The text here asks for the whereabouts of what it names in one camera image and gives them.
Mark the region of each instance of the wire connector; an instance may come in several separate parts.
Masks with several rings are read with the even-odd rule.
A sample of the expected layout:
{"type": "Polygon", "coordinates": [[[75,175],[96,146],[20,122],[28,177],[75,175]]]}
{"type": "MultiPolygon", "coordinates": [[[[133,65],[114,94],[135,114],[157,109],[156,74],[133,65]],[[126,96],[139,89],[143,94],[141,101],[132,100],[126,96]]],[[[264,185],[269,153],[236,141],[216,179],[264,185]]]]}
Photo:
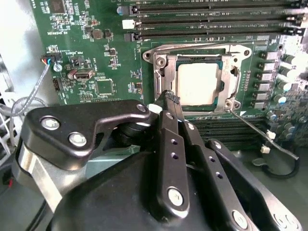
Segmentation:
{"type": "Polygon", "coordinates": [[[267,130],[266,135],[271,139],[274,140],[276,138],[276,133],[270,130],[267,130]]]}
{"type": "Polygon", "coordinates": [[[263,144],[262,147],[261,147],[260,152],[261,152],[262,154],[269,154],[269,153],[270,153],[270,148],[269,148],[268,146],[265,146],[265,145],[263,144]]]}

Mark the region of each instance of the capacitor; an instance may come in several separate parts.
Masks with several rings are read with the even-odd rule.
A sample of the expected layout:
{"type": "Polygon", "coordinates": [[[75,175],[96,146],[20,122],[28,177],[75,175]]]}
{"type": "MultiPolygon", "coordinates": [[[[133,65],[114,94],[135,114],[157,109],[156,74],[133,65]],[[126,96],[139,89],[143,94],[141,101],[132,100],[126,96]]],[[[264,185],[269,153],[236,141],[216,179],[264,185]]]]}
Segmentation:
{"type": "Polygon", "coordinates": [[[278,84],[278,88],[284,91],[289,91],[292,88],[292,83],[282,81],[278,84]]]}
{"type": "Polygon", "coordinates": [[[282,95],[276,95],[274,96],[274,101],[277,103],[285,103],[287,101],[287,98],[282,95]]]}
{"type": "Polygon", "coordinates": [[[296,78],[299,76],[299,71],[295,69],[288,69],[286,67],[281,67],[279,73],[288,78],[296,78]]]}
{"type": "Polygon", "coordinates": [[[306,66],[306,63],[308,61],[308,55],[307,54],[297,54],[296,56],[293,56],[293,55],[287,54],[283,57],[283,61],[293,66],[300,66],[300,65],[306,66]]]}
{"type": "Polygon", "coordinates": [[[61,72],[61,71],[62,71],[62,66],[61,66],[61,64],[55,63],[55,64],[53,65],[53,70],[54,70],[55,72],[61,72]]]}
{"type": "Polygon", "coordinates": [[[76,69],[72,69],[68,74],[67,77],[69,79],[74,79],[74,75],[76,74],[77,70],[76,69]]]}
{"type": "Polygon", "coordinates": [[[288,133],[293,133],[295,127],[293,126],[292,123],[287,123],[286,125],[284,125],[284,130],[287,131],[288,133]]]}
{"type": "Polygon", "coordinates": [[[266,117],[272,121],[275,121],[277,119],[277,116],[272,111],[267,112],[266,117]]]}
{"type": "Polygon", "coordinates": [[[282,135],[283,135],[287,140],[291,139],[292,136],[293,136],[293,134],[292,134],[292,133],[289,133],[288,131],[284,131],[284,132],[282,133],[282,135]]]}

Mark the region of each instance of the ram slot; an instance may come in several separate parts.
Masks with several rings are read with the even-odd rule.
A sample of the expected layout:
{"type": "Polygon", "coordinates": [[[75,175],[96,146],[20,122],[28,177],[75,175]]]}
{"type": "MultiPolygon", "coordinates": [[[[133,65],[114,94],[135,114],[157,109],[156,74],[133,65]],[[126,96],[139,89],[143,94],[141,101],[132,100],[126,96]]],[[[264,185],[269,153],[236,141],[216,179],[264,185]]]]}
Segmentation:
{"type": "Polygon", "coordinates": [[[162,38],[207,38],[219,36],[240,36],[240,35],[300,35],[304,34],[304,29],[298,28],[249,28],[240,30],[228,29],[198,29],[198,30],[170,30],[170,31],[140,31],[127,33],[124,35],[125,41],[136,41],[145,39],[162,38]]]}
{"type": "Polygon", "coordinates": [[[148,13],[165,13],[165,12],[200,12],[200,11],[238,11],[251,9],[269,9],[275,8],[281,10],[284,8],[297,8],[296,2],[287,1],[234,1],[234,2],[198,2],[198,3],[183,3],[183,4],[151,4],[151,5],[136,5],[124,6],[125,14],[148,14],[148,13]]]}

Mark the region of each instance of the metal screw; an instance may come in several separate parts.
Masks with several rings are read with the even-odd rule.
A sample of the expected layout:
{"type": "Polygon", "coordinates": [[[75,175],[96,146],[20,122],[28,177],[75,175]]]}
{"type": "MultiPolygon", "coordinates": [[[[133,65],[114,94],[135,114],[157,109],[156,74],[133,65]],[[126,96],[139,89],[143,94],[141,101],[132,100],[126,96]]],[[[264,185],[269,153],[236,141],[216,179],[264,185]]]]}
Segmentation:
{"type": "Polygon", "coordinates": [[[41,125],[43,128],[46,128],[48,130],[56,130],[60,127],[60,123],[58,120],[54,118],[46,118],[41,121],[41,125]]]}
{"type": "Polygon", "coordinates": [[[60,64],[54,64],[53,65],[53,70],[55,72],[61,72],[62,71],[62,66],[60,64]]]}
{"type": "Polygon", "coordinates": [[[168,197],[175,206],[180,206],[183,204],[182,194],[174,188],[168,190],[168,197]]]}
{"type": "Polygon", "coordinates": [[[188,127],[189,127],[191,130],[194,130],[194,126],[193,126],[191,123],[188,123],[188,127]]]}
{"type": "Polygon", "coordinates": [[[279,226],[281,226],[284,229],[287,228],[287,224],[285,222],[285,219],[282,216],[280,216],[278,214],[274,214],[274,218],[275,218],[275,220],[276,220],[276,222],[279,226]]]}
{"type": "Polygon", "coordinates": [[[143,106],[142,104],[137,104],[137,108],[139,111],[142,111],[142,112],[146,111],[145,106],[143,106]]]}
{"type": "Polygon", "coordinates": [[[82,147],[87,143],[86,137],[79,132],[70,134],[68,140],[77,147],[82,147]]]}
{"type": "Polygon", "coordinates": [[[173,115],[169,112],[166,113],[166,116],[169,118],[169,119],[174,119],[173,115]]]}
{"type": "Polygon", "coordinates": [[[247,229],[248,228],[248,223],[246,218],[237,210],[234,210],[232,212],[233,215],[233,219],[236,222],[236,224],[238,224],[238,226],[240,226],[242,229],[247,229]]]}
{"type": "Polygon", "coordinates": [[[307,123],[307,118],[305,116],[301,117],[299,120],[298,120],[299,123],[302,123],[302,124],[305,124],[307,123]]]}
{"type": "Polygon", "coordinates": [[[221,149],[220,143],[218,143],[217,141],[214,141],[214,144],[215,144],[215,146],[216,146],[218,149],[221,149]]]}

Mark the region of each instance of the green circuit board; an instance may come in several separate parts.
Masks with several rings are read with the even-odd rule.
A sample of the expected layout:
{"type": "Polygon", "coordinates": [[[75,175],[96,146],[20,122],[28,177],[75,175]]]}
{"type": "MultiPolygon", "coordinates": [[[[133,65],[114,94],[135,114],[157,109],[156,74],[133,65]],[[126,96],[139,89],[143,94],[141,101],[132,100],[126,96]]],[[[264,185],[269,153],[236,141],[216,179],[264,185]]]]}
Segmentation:
{"type": "MultiPolygon", "coordinates": [[[[256,6],[250,10],[239,8],[235,4],[236,0],[229,1],[233,4],[230,9],[219,6],[217,10],[214,8],[207,11],[202,11],[198,7],[192,10],[186,9],[190,4],[203,6],[211,2],[213,1],[31,0],[46,54],[62,54],[62,58],[57,61],[62,70],[54,71],[51,65],[53,77],[51,87],[55,87],[58,92],[59,103],[66,105],[124,99],[136,99],[144,104],[153,103],[153,65],[142,59],[145,51],[164,44],[222,42],[243,43],[252,51],[252,55],[243,60],[240,68],[241,79],[236,100],[241,103],[238,112],[242,116],[258,119],[264,118],[269,110],[283,112],[281,107],[285,105],[282,106],[273,100],[277,94],[286,95],[288,99],[290,96],[300,95],[299,98],[291,98],[299,102],[303,97],[302,93],[305,92],[306,81],[296,79],[294,82],[298,82],[298,88],[284,92],[276,87],[278,79],[275,75],[270,81],[270,89],[266,92],[267,99],[263,102],[263,106],[257,108],[253,104],[256,84],[259,82],[257,76],[263,73],[260,64],[274,62],[265,60],[262,54],[277,51],[283,55],[288,51],[288,54],[295,55],[295,52],[305,49],[301,44],[303,36],[285,35],[285,28],[292,24],[285,20],[286,15],[299,14],[301,9],[290,7],[293,1],[288,0],[242,1],[245,4],[265,4],[264,7],[256,6]],[[273,2],[277,9],[273,10],[269,2],[273,2]],[[171,10],[166,11],[163,6],[166,8],[170,6],[171,10]],[[134,11],[134,7],[138,8],[139,14],[131,12],[134,11]],[[202,18],[208,17],[218,17],[226,22],[204,23],[200,26],[202,18]],[[122,20],[131,19],[142,22],[141,26],[123,29],[122,20]],[[91,78],[87,81],[69,78],[74,71],[80,70],[92,71],[91,78]]],[[[194,50],[194,52],[216,54],[220,51],[194,50]]],[[[276,66],[271,71],[278,73],[279,67],[276,66]]],[[[183,110],[195,108],[184,107],[183,110]]],[[[301,113],[295,112],[291,117],[288,115],[290,118],[286,113],[285,116],[280,113],[278,120],[282,121],[282,125],[290,121],[295,124],[307,113],[306,109],[301,113]]],[[[232,116],[221,114],[187,118],[200,122],[208,119],[230,119],[232,116]]]]}

